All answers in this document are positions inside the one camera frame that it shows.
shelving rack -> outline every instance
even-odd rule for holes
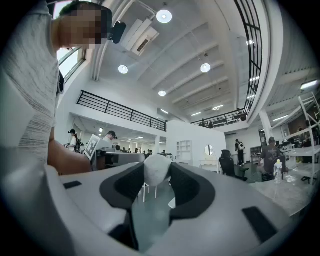
[[[181,140],[176,143],[176,161],[181,164],[192,165],[192,141]]]
[[[298,97],[300,106],[297,107],[291,114],[289,114],[286,118],[284,118],[283,120],[281,120],[279,123],[277,123],[275,126],[271,127],[271,130],[274,128],[277,128],[283,124],[285,124],[288,120],[290,120],[293,116],[295,116],[300,110],[302,110],[305,119],[307,121],[307,123],[309,124],[307,129],[304,129],[302,131],[296,132],[294,134],[291,134],[289,136],[283,137],[283,139],[288,140],[292,137],[304,134],[309,132],[310,133],[310,140],[311,140],[311,147],[305,147],[305,148],[294,148],[291,149],[288,152],[285,152],[284,154],[286,156],[289,157],[312,157],[312,164],[306,163],[306,164],[297,164],[296,168],[298,169],[298,172],[301,171],[301,174],[307,177],[310,177],[310,190],[309,193],[311,195],[313,195],[313,184],[314,184],[314,178],[315,175],[317,174],[317,180],[315,182],[315,184],[317,184],[315,187],[319,187],[319,168],[320,165],[316,164],[316,154],[320,153],[320,145],[315,145],[315,141],[314,141],[314,135],[313,135],[313,131],[312,129],[315,128],[316,126],[318,126],[320,128],[320,122],[317,122],[311,115],[309,115],[307,113],[306,110],[306,105],[309,104],[313,104],[315,103],[318,112],[320,113],[320,107],[319,104],[317,102],[317,99],[315,97],[315,95],[313,94],[313,92],[311,92],[312,96],[302,100],[301,97]]]

black chair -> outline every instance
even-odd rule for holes
[[[223,171],[223,174],[227,176],[234,177],[236,179],[246,182],[248,178],[245,177],[246,171],[249,168],[241,168],[239,171],[242,172],[242,176],[237,176],[235,173],[235,163],[231,158],[231,153],[229,150],[222,150],[222,155],[219,158],[219,162]]]

cap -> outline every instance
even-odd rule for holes
[[[274,138],[274,137],[270,137],[270,138],[269,138],[269,144],[270,144],[270,143],[274,143],[274,142],[276,142],[275,138]]]

plastic bottle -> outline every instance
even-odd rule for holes
[[[276,161],[273,168],[273,175],[274,175],[274,182],[275,184],[281,183],[281,171],[282,171],[282,162],[280,162],[280,159]]]

